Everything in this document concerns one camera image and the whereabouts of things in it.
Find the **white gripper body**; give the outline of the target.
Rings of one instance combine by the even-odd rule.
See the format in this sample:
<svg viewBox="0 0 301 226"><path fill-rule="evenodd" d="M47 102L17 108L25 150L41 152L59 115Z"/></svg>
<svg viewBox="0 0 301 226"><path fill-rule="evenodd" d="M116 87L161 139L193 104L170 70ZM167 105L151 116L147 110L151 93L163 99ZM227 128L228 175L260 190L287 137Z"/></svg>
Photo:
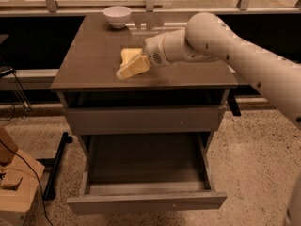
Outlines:
<svg viewBox="0 0 301 226"><path fill-rule="evenodd" d="M164 53L164 35L157 35L145 39L144 54L148 57L150 64L154 67L170 65Z"/></svg>

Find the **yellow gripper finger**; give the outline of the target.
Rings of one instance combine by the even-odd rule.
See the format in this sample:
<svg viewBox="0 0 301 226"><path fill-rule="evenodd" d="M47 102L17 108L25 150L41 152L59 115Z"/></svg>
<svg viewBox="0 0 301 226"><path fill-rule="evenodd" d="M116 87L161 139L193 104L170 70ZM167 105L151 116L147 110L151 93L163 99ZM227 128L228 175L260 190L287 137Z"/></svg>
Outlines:
<svg viewBox="0 0 301 226"><path fill-rule="evenodd" d="M146 56L135 55L132 57L124 57L120 68L116 72L116 76L118 79L127 79L148 71L150 66L150 61Z"/></svg>

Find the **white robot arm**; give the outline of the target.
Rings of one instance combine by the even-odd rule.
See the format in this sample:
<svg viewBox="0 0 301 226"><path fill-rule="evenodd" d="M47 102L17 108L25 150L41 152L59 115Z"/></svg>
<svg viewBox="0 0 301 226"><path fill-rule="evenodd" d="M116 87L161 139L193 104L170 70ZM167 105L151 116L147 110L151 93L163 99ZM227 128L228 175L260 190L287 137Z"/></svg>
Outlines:
<svg viewBox="0 0 301 226"><path fill-rule="evenodd" d="M142 49L121 51L119 79L176 62L219 59L301 129L301 65L236 35L212 13L194 15L184 29L145 39Z"/></svg>

